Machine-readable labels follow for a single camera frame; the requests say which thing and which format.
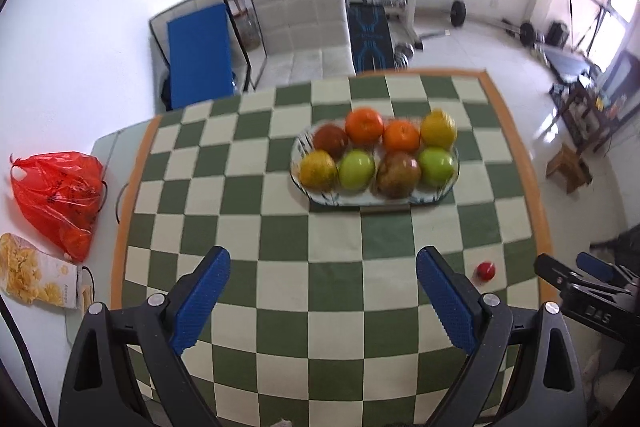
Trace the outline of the small red cherry tomato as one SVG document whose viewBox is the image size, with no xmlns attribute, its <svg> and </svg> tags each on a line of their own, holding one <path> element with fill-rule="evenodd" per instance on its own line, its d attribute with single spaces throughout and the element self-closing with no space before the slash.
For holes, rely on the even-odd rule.
<svg viewBox="0 0 640 427">
<path fill-rule="evenodd" d="M 475 269 L 476 277 L 482 282 L 489 282 L 496 276 L 496 266 L 490 261 L 483 261 Z"/>
</svg>

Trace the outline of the small green apple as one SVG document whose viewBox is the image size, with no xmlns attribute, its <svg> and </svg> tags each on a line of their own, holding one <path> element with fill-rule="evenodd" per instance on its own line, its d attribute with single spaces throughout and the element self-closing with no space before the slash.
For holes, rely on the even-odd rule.
<svg viewBox="0 0 640 427">
<path fill-rule="evenodd" d="M 427 147 L 418 155 L 422 182 L 431 187 L 443 187 L 457 172 L 457 161 L 448 150 Z"/>
</svg>

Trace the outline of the small yellow lemon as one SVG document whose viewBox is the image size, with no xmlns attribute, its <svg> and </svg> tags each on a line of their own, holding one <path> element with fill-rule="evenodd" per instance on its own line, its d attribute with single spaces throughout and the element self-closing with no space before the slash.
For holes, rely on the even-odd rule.
<svg viewBox="0 0 640 427">
<path fill-rule="evenodd" d="M 439 147 L 450 150 L 458 137 L 454 118 L 440 108 L 426 115 L 420 126 L 421 140 L 425 147 Z"/>
</svg>

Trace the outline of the orange tangerine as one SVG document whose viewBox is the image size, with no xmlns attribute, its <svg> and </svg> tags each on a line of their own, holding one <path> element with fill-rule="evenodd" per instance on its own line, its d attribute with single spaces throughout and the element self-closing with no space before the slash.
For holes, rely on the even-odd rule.
<svg viewBox="0 0 640 427">
<path fill-rule="evenodd" d="M 371 107 L 358 107 L 345 119 L 345 132 L 356 147 L 372 147 L 384 132 L 382 116 Z"/>
<path fill-rule="evenodd" d="M 407 119 L 390 120 L 382 136 L 386 152 L 416 153 L 421 144 L 420 130 Z"/>
</svg>

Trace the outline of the large yellow pear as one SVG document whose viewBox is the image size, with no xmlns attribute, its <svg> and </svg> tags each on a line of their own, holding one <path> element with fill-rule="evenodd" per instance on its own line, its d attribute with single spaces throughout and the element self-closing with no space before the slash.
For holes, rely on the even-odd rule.
<svg viewBox="0 0 640 427">
<path fill-rule="evenodd" d="M 325 150 L 313 150 L 300 161 L 298 179 L 308 190 L 331 191 L 337 179 L 334 159 Z"/>
</svg>

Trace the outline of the yellow snack box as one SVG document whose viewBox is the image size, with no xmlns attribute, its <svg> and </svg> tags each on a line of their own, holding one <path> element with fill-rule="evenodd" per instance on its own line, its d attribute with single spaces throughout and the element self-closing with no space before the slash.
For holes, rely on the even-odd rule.
<svg viewBox="0 0 640 427">
<path fill-rule="evenodd" d="M 38 301 L 85 311 L 93 302 L 93 283 L 87 273 L 20 236 L 2 234 L 0 256 L 2 291 L 25 305 Z"/>
</svg>

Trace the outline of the dark wooden side table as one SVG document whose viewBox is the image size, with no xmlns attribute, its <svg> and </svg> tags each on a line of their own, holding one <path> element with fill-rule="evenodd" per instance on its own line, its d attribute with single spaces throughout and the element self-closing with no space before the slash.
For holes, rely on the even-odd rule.
<svg viewBox="0 0 640 427">
<path fill-rule="evenodd" d="M 602 139 L 606 126 L 604 116 L 597 108 L 597 98 L 590 86 L 585 87 L 582 78 L 570 83 L 555 83 L 549 95 L 573 140 L 577 152 L 593 147 Z"/>
</svg>

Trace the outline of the dark wooden chair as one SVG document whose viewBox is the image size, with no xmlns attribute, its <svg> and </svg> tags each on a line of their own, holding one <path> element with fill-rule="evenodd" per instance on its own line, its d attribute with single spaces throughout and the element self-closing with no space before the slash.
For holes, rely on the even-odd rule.
<svg viewBox="0 0 640 427">
<path fill-rule="evenodd" d="M 600 93 L 605 96 L 602 114 L 606 126 L 593 147 L 594 153 L 639 114 L 639 57 L 629 51 L 620 52 L 606 71 Z"/>
</svg>

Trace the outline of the red plastic bag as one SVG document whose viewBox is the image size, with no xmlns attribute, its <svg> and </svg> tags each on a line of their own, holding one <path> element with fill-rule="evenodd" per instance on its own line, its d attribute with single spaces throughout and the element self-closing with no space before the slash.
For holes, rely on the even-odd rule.
<svg viewBox="0 0 640 427">
<path fill-rule="evenodd" d="M 14 200 L 24 218 L 70 260 L 85 261 L 103 200 L 101 161 L 58 152 L 10 163 Z"/>
</svg>

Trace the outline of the brown russet apple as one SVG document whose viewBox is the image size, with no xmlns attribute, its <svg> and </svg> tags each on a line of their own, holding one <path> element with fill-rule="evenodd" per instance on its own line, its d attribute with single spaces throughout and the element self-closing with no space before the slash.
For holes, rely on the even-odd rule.
<svg viewBox="0 0 640 427">
<path fill-rule="evenodd" d="M 390 199 L 408 197 L 421 180 L 422 171 L 416 158 L 395 150 L 387 153 L 378 165 L 376 191 Z"/>
</svg>

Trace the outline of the large green apple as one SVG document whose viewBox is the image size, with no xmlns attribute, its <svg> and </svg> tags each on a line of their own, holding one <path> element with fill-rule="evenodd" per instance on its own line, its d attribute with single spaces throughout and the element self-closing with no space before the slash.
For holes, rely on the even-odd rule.
<svg viewBox="0 0 640 427">
<path fill-rule="evenodd" d="M 338 167 L 338 181 L 347 191 L 365 190 L 375 173 L 375 161 L 366 150 L 354 148 L 344 155 Z"/>
</svg>

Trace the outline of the floor barbell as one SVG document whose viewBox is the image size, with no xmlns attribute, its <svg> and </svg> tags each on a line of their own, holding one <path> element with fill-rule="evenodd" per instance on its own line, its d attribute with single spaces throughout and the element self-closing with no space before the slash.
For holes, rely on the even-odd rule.
<svg viewBox="0 0 640 427">
<path fill-rule="evenodd" d="M 528 20 L 519 25 L 515 25 L 504 18 L 502 20 L 496 20 L 495 18 L 490 17 L 470 15 L 466 9 L 466 4 L 462 0 L 454 0 L 454 2 L 451 3 L 449 19 L 454 28 L 460 28 L 467 20 L 472 20 L 479 24 L 501 29 L 510 36 L 518 37 L 521 45 L 526 48 L 532 48 L 537 42 L 536 29 Z"/>
</svg>

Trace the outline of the dark red round fruit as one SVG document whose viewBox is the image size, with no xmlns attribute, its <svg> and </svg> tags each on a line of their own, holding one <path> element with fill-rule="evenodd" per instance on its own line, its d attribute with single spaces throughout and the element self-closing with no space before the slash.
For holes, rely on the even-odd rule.
<svg viewBox="0 0 640 427">
<path fill-rule="evenodd" d="M 349 146 L 348 135 L 345 130 L 336 124 L 324 124 L 312 138 L 315 150 L 324 150 L 334 160 L 339 160 Z"/>
</svg>

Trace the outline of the floral oval ceramic plate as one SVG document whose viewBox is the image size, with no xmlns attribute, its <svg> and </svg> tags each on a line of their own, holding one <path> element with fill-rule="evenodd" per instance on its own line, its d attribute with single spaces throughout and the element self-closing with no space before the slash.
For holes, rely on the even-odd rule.
<svg viewBox="0 0 640 427">
<path fill-rule="evenodd" d="M 335 124 L 335 126 L 342 127 L 344 122 L 344 118 L 319 120 L 315 124 L 304 128 L 294 139 L 291 148 L 290 177 L 293 184 L 311 202 L 326 207 L 424 206 L 436 204 L 436 202 L 440 202 L 451 193 L 460 173 L 459 152 L 455 146 L 449 150 L 454 160 L 454 173 L 451 178 L 442 187 L 432 187 L 420 181 L 413 191 L 404 198 L 388 198 L 378 193 L 378 189 L 375 186 L 375 178 L 372 178 L 367 188 L 357 192 L 346 190 L 338 182 L 327 192 L 309 190 L 309 188 L 304 187 L 299 181 L 299 164 L 314 149 L 312 137 L 324 124 Z"/>
</svg>

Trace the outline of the white padded chair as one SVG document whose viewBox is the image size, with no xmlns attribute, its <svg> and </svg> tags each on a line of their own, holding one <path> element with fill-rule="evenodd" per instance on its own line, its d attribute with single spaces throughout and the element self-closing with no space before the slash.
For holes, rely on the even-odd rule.
<svg viewBox="0 0 640 427">
<path fill-rule="evenodd" d="M 350 76 L 346 0 L 250 0 L 265 50 L 257 90 Z"/>
</svg>

